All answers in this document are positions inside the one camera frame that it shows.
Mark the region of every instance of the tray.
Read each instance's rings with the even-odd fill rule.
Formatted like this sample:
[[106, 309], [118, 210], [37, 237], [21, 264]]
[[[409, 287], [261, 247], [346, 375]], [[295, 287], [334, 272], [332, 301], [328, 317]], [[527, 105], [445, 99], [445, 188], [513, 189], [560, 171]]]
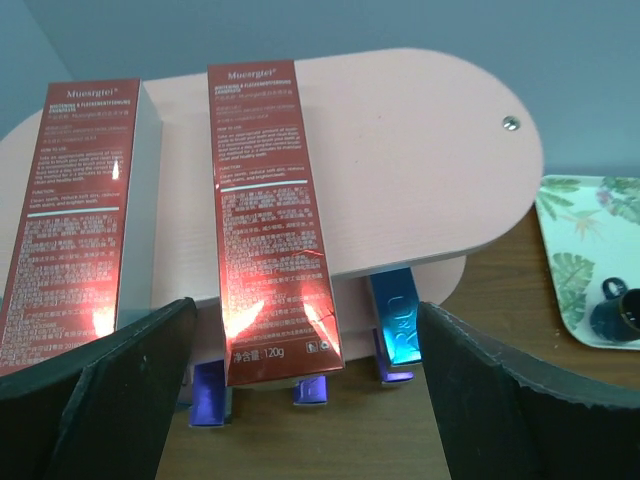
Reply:
[[536, 209], [567, 330], [590, 347], [640, 350], [640, 340], [608, 341], [589, 323], [606, 278], [640, 288], [640, 178], [548, 175]]

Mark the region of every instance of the red box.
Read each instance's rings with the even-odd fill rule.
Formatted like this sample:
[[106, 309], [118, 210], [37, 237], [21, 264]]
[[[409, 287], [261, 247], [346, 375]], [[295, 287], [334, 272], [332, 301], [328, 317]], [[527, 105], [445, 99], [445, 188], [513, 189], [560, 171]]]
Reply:
[[227, 385], [344, 367], [292, 61], [209, 67]]
[[0, 376], [149, 312], [161, 142], [140, 80], [49, 85], [0, 310]]

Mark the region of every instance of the dark mug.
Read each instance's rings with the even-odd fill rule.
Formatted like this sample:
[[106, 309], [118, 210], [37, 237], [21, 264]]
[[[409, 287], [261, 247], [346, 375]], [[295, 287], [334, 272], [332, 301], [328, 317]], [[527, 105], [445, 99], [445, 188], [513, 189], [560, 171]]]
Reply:
[[591, 328], [599, 337], [614, 342], [640, 339], [640, 288], [629, 290], [620, 278], [602, 282], [605, 300], [591, 313]]

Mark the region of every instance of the blue wall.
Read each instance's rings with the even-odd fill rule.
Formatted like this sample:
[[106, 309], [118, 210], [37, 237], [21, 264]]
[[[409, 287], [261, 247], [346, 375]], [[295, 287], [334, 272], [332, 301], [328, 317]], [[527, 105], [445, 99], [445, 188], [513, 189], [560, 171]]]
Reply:
[[0, 139], [42, 108], [47, 84], [71, 75], [22, 0], [0, 0]]
[[450, 52], [494, 73], [527, 104], [548, 171], [640, 176], [637, 0], [25, 3], [80, 79], [160, 78], [208, 63], [397, 46]]

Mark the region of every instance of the metal screw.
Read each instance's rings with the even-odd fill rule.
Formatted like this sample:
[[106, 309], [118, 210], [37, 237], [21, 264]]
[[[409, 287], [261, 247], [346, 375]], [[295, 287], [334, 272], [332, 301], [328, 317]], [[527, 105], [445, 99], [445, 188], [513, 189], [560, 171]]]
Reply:
[[518, 117], [509, 115], [508, 117], [504, 117], [504, 119], [502, 120], [502, 126], [505, 128], [505, 130], [513, 132], [520, 128], [520, 120], [518, 120]]

